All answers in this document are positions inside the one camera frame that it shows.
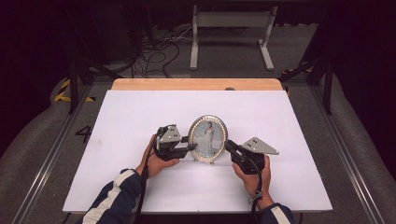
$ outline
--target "cable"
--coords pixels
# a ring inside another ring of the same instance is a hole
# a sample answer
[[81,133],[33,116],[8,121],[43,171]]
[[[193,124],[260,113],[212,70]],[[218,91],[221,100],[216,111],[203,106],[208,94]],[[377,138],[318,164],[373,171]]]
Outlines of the cable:
[[[125,65],[123,65],[121,67],[118,67],[116,69],[113,69],[113,70],[108,69],[108,68],[107,69],[112,71],[112,72],[115,72],[115,73],[120,73],[120,72],[123,72],[123,71],[127,70],[128,68],[130,68],[131,65],[132,65],[132,63],[127,63],[127,64],[125,64]],[[104,74],[104,73],[102,73],[100,71],[92,71],[92,72],[93,72],[94,75],[97,75],[97,76],[105,76],[106,75],[106,74]]]
[[145,160],[145,166],[143,167],[141,179],[142,179],[142,192],[140,193],[140,200],[139,200],[139,205],[137,206],[135,218],[134,218],[134,223],[138,223],[138,219],[140,218],[140,213],[142,211],[142,206],[143,206],[143,201],[145,200],[145,194],[146,194],[146,184],[147,180],[149,178],[149,158],[154,154],[151,154],[151,150],[154,146],[154,143],[156,142],[157,136],[159,133],[155,134],[155,137],[152,138],[151,142],[149,143],[149,148],[148,148],[148,154]]
[[139,73],[140,76],[142,77],[147,77],[146,75],[142,74],[137,68],[136,68],[136,63],[134,63],[134,69],[132,68],[131,65],[131,71],[133,72],[133,76],[136,75],[136,71]]
[[299,224],[303,224],[303,213],[300,213],[300,220],[298,222]]
[[70,217],[70,213],[67,213],[67,216],[64,218],[64,221],[62,222],[62,224],[66,223],[67,219],[69,219],[69,217]]
[[[142,41],[142,48],[143,52],[139,55],[137,58],[137,64],[140,66],[140,71],[136,68],[136,63],[134,64],[135,71],[133,71],[135,74],[136,72],[139,73],[140,76],[142,77],[149,77],[148,73],[153,73],[153,72],[159,72],[164,74],[166,77],[171,77],[167,72],[166,72],[166,66],[169,65],[172,61],[174,61],[177,56],[180,53],[179,47],[177,44],[172,41],[173,39],[178,39],[180,38],[181,35],[177,38],[174,37],[168,37],[167,39],[160,40],[160,42],[157,42],[155,48],[151,47],[148,41]],[[162,51],[165,49],[168,49],[169,47],[174,46],[177,50],[177,54],[168,62],[166,62],[166,54],[163,53]],[[158,55],[162,55],[163,57],[160,60],[154,61],[153,58],[155,58]],[[149,66],[154,63],[164,63],[162,70],[158,69],[151,69],[149,70]]]
[[184,37],[182,37],[184,34],[186,34],[190,29],[192,28],[192,26],[189,28],[189,29],[187,29],[187,30],[185,30],[180,36],[178,36],[178,37],[170,37],[170,41],[172,41],[172,42],[174,42],[175,40],[178,40],[178,39],[180,39],[180,38],[184,38]]
[[254,168],[257,171],[257,175],[259,176],[259,184],[257,185],[256,195],[253,197],[253,202],[251,204],[251,215],[253,215],[253,218],[256,221],[256,223],[259,224],[259,220],[257,219],[256,216],[256,206],[258,200],[262,199],[262,171],[256,166],[256,163],[254,163],[254,161],[251,158],[245,156],[245,159],[247,159],[248,161],[250,161],[251,164],[253,164]]

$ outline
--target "metal stand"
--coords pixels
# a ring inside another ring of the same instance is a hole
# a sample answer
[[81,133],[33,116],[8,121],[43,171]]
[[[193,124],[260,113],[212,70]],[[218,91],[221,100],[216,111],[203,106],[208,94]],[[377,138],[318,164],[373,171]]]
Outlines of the metal stand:
[[90,67],[94,67],[98,71],[109,77],[121,78],[117,73],[108,70],[93,60],[81,57],[78,50],[78,36],[76,35],[76,27],[73,26],[68,16],[67,8],[62,4],[50,3],[46,4],[49,13],[54,21],[54,27],[58,30],[59,40],[64,47],[64,52],[69,61],[70,67],[70,90],[71,105],[69,114],[73,114],[78,105],[78,78],[83,85],[91,85],[93,83],[93,75]]
[[267,70],[274,71],[267,43],[274,24],[277,7],[268,12],[199,12],[194,6],[192,16],[192,49],[190,69],[198,68],[198,27],[263,27],[265,34],[259,40],[260,50]]
[[280,82],[284,82],[292,77],[295,77],[305,71],[306,69],[313,66],[311,74],[306,79],[308,86],[317,86],[320,80],[325,77],[324,92],[323,92],[323,104],[326,108],[327,113],[332,113],[330,109],[330,102],[332,96],[332,62],[329,59],[318,58],[312,62],[304,63],[293,71],[287,73],[285,76],[278,78]]

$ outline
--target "oval picture frame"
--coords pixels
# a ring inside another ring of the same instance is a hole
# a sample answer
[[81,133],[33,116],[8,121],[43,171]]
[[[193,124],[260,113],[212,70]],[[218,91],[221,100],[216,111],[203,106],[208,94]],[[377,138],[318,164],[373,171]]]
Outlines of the oval picture frame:
[[189,145],[198,144],[191,152],[197,161],[214,163],[225,150],[228,132],[224,122],[216,116],[198,118],[189,131]]

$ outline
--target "dark jacket sleeve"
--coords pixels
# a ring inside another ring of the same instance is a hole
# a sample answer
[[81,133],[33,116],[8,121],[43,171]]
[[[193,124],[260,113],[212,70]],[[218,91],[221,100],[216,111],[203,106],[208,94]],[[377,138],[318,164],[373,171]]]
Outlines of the dark jacket sleeve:
[[129,223],[141,190],[140,175],[135,170],[122,170],[117,179],[102,188],[78,223]]
[[262,210],[260,217],[261,224],[293,224],[293,213],[287,206],[280,203],[274,203]]

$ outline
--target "white tabletop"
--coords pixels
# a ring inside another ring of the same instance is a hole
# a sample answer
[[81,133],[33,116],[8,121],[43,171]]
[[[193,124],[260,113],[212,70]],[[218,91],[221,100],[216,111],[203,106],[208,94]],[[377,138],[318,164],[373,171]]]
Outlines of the white tabletop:
[[[257,136],[280,152],[270,156],[276,202],[293,211],[332,210],[284,91],[108,91],[64,211],[87,211],[120,170],[139,164],[159,127],[175,123],[187,135],[203,115],[222,119],[237,144]],[[248,194],[231,164],[227,151],[214,165],[194,162],[189,153],[148,181],[142,213],[249,212]]]

